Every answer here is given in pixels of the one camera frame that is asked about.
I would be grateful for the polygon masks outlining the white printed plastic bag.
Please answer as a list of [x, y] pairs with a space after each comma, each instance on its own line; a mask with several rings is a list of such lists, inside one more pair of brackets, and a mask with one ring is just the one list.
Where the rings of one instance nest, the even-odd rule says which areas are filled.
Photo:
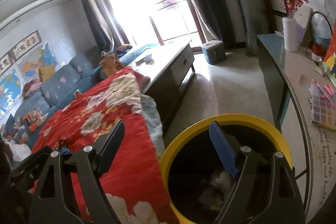
[[224, 194], [229, 194], [234, 184], [232, 176], [226, 171], [212, 175], [211, 185], [221, 190]]

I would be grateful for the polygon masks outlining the yellow rimmed black trash bin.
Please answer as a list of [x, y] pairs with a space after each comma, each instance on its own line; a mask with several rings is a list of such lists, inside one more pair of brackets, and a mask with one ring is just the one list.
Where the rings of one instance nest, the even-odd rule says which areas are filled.
[[290, 149], [270, 123], [222, 114], [193, 124], [159, 162], [179, 223], [302, 223]]

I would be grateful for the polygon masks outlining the pile of clothes on sofa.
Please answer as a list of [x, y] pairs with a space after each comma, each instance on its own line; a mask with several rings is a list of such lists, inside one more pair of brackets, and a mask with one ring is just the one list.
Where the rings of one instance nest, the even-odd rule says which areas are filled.
[[30, 136], [45, 123], [47, 116], [48, 113], [43, 114], [41, 109], [31, 110], [22, 118], [10, 115], [1, 125], [2, 139], [13, 144], [27, 144]]

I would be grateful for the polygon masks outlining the red floral blanket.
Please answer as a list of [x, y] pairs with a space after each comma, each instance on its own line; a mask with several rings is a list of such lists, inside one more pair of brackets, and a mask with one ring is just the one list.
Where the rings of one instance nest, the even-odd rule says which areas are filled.
[[110, 170], [100, 178], [110, 205], [122, 223], [177, 223], [131, 68], [118, 71], [52, 115], [32, 151], [44, 146], [80, 151], [110, 132], [117, 121], [124, 123], [125, 136]]

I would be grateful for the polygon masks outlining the world map poster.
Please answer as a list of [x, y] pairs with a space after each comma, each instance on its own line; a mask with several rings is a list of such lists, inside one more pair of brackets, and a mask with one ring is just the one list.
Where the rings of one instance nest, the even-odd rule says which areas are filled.
[[3, 118], [20, 100], [22, 81], [15, 69], [1, 77], [1, 118]]

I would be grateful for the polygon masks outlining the blue sofa with hearts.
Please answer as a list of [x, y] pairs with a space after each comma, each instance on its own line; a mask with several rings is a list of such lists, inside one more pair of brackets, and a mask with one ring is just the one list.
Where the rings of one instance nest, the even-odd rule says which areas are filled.
[[44, 82], [37, 92], [21, 103], [13, 115], [14, 118], [22, 118], [35, 109], [41, 109], [43, 114], [48, 113], [45, 123], [30, 136], [26, 144], [29, 148], [34, 146], [47, 121], [75, 99], [77, 90], [85, 93], [100, 81], [100, 60], [101, 51], [97, 46], [78, 54]]

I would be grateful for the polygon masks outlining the colourful bead organizer box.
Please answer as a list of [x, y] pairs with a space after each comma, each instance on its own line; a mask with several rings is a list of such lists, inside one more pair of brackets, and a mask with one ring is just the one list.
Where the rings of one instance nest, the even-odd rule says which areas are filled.
[[335, 131], [335, 96], [331, 96], [315, 79], [310, 84], [309, 92], [311, 123]]

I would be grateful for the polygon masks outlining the yellow cushion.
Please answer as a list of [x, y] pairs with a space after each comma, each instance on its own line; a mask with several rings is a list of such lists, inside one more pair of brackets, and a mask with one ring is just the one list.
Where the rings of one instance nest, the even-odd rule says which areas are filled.
[[55, 74], [55, 64], [47, 65], [39, 68], [39, 78], [41, 82], [46, 82]]

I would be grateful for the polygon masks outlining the china map poster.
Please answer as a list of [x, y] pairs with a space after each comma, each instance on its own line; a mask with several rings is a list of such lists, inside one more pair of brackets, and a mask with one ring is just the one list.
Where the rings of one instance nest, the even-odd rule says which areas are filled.
[[39, 69], [48, 65], [57, 65], [58, 61], [49, 45], [36, 46], [33, 50], [21, 59], [18, 69], [25, 83], [39, 77]]

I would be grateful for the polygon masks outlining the framed calligraphy scroll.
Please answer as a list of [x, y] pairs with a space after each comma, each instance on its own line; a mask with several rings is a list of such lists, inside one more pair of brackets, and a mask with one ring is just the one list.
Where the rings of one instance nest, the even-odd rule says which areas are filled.
[[8, 52], [1, 55], [1, 76], [9, 70], [9, 68], [30, 50], [35, 48], [42, 42], [42, 38], [38, 30], [26, 36]]

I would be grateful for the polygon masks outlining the colourful painting canvas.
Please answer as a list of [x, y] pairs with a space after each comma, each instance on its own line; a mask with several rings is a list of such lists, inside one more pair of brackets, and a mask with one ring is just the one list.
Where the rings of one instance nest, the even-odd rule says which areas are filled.
[[335, 86], [335, 67], [336, 67], [336, 26], [334, 26], [333, 34], [331, 36], [331, 41], [327, 49], [327, 53], [322, 62], [320, 62], [319, 67], [321, 69], [322, 75], [327, 76], [331, 83]]

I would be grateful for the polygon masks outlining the blue storage stool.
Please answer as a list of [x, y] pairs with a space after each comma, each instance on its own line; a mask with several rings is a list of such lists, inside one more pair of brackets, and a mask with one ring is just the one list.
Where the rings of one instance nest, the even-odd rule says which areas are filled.
[[201, 50], [210, 65], [216, 65], [227, 60], [224, 43], [220, 40], [211, 40], [202, 44]]

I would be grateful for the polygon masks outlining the brown paper bag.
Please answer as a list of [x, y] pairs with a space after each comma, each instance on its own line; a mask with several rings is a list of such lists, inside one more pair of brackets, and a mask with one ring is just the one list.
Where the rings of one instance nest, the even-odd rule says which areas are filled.
[[115, 74], [117, 71], [125, 67], [118, 59], [118, 55], [115, 52], [106, 53], [102, 51], [101, 57], [102, 60], [99, 62], [99, 64], [102, 65], [102, 70], [107, 77]]

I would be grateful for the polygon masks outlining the white cylindrical vase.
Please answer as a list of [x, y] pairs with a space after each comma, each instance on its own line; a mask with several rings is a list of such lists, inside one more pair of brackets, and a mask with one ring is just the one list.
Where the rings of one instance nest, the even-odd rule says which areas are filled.
[[298, 49], [297, 21], [294, 18], [282, 18], [284, 48], [287, 51], [295, 52]]

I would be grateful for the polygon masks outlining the round black framed mirror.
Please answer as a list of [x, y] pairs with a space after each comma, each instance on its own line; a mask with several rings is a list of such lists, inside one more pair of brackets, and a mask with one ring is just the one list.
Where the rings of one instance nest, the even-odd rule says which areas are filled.
[[328, 18], [319, 11], [314, 11], [310, 20], [310, 34], [313, 44], [317, 44], [323, 51], [330, 45], [333, 29]]

